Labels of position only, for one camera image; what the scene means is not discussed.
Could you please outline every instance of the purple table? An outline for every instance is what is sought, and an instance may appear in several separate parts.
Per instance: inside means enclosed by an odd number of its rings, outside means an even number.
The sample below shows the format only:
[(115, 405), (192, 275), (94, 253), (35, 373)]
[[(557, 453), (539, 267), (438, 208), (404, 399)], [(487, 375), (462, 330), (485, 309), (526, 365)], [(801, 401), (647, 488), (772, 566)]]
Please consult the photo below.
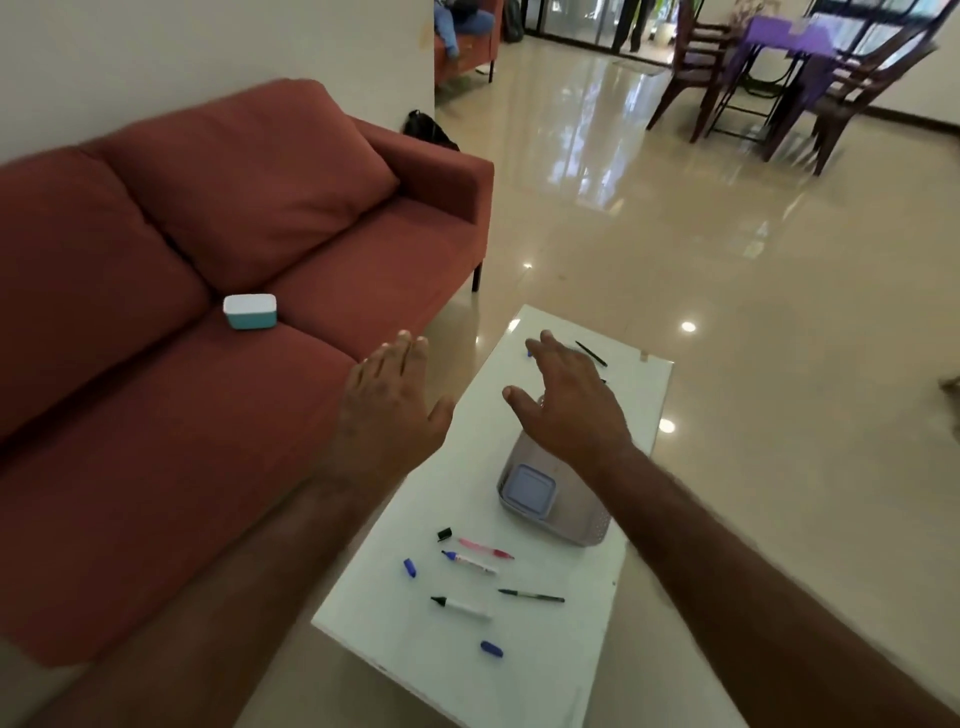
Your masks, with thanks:
[[(727, 92), (717, 107), (716, 116), (713, 118), (708, 133), (713, 130), (720, 113), (729, 105), (730, 99), (739, 86), (740, 78), (749, 70), (764, 48), (786, 51), (787, 56), (793, 57), (795, 60), (806, 59), (800, 74), (794, 79), (771, 113), (769, 115), (760, 114), (767, 116), (768, 127), (774, 126), (780, 116), (780, 111), (784, 107), (789, 105), (792, 108), (799, 105), (801, 110), (807, 109), (826, 93), (832, 83), (833, 67), (836, 59), (836, 51), (833, 49), (833, 41), (830, 39), (829, 32), (823, 26), (814, 23), (807, 25), (806, 29), (799, 34), (791, 34), (792, 29), (793, 23), (782, 17), (756, 15), (750, 20), (724, 71), (724, 85), (727, 87)], [(757, 113), (748, 109), (738, 110)]]

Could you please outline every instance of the blue jeans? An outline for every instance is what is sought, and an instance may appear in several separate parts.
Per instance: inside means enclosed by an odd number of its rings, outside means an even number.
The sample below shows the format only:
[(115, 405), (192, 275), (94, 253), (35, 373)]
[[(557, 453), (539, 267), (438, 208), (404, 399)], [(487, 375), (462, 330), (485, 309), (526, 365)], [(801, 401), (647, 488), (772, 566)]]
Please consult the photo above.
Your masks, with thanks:
[(460, 56), (460, 48), (457, 46), (458, 33), (464, 36), (488, 36), (493, 30), (494, 22), (493, 13), (487, 11), (477, 11), (457, 22), (453, 19), (450, 8), (436, 1), (433, 4), (433, 28), (444, 42), (449, 59)]

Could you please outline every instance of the white plant pot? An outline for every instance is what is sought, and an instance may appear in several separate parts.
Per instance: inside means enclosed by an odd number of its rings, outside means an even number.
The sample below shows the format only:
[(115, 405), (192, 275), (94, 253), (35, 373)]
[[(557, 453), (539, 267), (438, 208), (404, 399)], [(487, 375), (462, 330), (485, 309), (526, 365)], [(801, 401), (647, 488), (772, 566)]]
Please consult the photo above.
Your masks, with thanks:
[(670, 41), (673, 40), (673, 36), (677, 34), (677, 24), (676, 23), (661, 23), (657, 32), (654, 34), (654, 42), (665, 48), (670, 45)]

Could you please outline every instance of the white table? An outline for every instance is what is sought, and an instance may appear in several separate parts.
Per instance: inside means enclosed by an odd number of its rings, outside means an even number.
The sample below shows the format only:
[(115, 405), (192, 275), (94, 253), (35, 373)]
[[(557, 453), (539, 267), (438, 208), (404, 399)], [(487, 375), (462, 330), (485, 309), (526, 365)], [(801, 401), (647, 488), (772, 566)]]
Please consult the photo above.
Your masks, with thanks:
[[(457, 405), (445, 445), (411, 473), (314, 615), (314, 626), (440, 713), (469, 728), (580, 726), (610, 619), (626, 538), (612, 523), (582, 548), (519, 521), (500, 505), (496, 481), (520, 432), (501, 398), (508, 384), (536, 399), (543, 380), (524, 340), (549, 328), (584, 342), (610, 365), (601, 376), (624, 408), (637, 446), (656, 438), (671, 362), (524, 306)], [(437, 543), (437, 532), (454, 538)], [(471, 552), (456, 538), (509, 551)], [(441, 547), (495, 566), (496, 577), (452, 564)], [(417, 566), (411, 579), (403, 567)], [(501, 595), (521, 589), (566, 604)], [(481, 621), (430, 601), (445, 595), (487, 608)], [(504, 650), (497, 659), (480, 649)]]

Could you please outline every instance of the white lid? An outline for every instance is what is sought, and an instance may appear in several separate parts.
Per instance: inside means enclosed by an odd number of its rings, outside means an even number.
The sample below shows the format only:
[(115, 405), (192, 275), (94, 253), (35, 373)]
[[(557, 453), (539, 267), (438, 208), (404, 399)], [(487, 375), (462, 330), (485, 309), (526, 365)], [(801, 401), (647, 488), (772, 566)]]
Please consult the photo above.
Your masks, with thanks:
[(276, 296), (272, 293), (241, 293), (224, 299), (224, 313), (272, 313), (276, 311)]

